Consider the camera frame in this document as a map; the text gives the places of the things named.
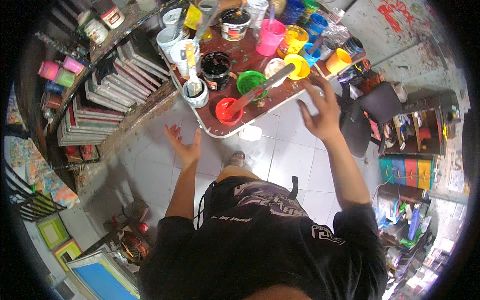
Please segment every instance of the black t-shirt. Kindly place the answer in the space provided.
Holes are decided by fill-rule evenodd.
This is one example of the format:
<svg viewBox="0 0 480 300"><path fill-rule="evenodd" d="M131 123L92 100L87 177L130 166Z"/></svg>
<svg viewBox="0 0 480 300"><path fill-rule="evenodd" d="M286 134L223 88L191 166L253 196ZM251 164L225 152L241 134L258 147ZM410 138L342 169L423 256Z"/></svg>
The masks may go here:
<svg viewBox="0 0 480 300"><path fill-rule="evenodd" d="M140 268L141 298L242 299L276 284L312 299L381 298L385 257L371 206L338 212L333 234L288 195L267 181L230 177L213 188L198 230L190 219L161 219Z"/></svg>

